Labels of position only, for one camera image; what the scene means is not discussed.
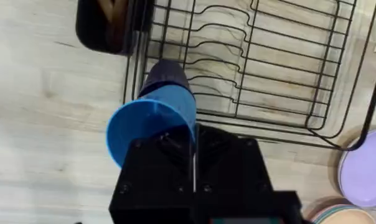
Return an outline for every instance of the screw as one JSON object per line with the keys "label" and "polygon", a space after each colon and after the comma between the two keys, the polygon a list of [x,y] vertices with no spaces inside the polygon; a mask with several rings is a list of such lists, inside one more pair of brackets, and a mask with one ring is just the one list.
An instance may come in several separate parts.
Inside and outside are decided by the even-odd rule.
{"label": "screw", "polygon": [[209,184],[207,184],[203,187],[203,191],[206,193],[212,193],[212,188]]}
{"label": "screw", "polygon": [[121,194],[126,194],[129,191],[129,185],[128,184],[123,184],[120,188],[119,193]]}

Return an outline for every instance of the purple lid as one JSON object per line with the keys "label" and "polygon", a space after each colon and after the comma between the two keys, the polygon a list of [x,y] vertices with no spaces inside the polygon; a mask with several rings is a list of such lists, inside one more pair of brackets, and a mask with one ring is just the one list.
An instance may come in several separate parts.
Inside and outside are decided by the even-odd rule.
{"label": "purple lid", "polygon": [[376,206],[376,131],[368,134],[356,151],[347,153],[340,170],[340,186],[353,204]]}

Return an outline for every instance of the dish drying rack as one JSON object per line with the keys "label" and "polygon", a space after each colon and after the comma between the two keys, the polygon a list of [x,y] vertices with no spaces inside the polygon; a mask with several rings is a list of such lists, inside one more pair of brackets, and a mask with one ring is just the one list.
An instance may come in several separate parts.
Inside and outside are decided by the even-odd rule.
{"label": "dish drying rack", "polygon": [[179,62],[197,101],[197,121],[240,136],[343,151],[365,141],[376,81],[360,138],[344,133],[376,18],[351,37],[357,0],[129,1],[130,42],[123,103],[136,99],[151,67]]}

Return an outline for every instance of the light wood surface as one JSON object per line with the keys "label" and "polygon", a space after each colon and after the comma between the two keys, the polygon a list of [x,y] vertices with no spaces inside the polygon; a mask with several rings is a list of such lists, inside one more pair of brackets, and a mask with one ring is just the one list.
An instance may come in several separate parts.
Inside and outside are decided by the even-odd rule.
{"label": "light wood surface", "polygon": [[[370,2],[359,1],[363,19],[354,25],[354,45],[366,35],[361,24]],[[70,0],[0,1],[1,224],[111,223],[108,205],[119,169],[104,131],[121,104],[126,59],[83,46],[75,35],[76,9]],[[376,26],[372,42],[346,137],[364,120],[372,93]],[[333,175],[338,152],[260,144],[274,187],[297,190],[304,214],[340,197]],[[368,211],[376,217],[376,208]]]}

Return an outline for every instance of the blue plastic cup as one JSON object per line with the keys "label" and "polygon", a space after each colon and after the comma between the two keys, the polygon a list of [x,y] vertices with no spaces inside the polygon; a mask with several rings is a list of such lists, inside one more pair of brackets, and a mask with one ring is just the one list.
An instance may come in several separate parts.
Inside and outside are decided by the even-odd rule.
{"label": "blue plastic cup", "polygon": [[111,117],[106,143],[113,160],[122,167],[129,145],[178,126],[187,126],[195,141],[196,103],[180,65],[159,61],[151,70],[139,99],[123,105]]}

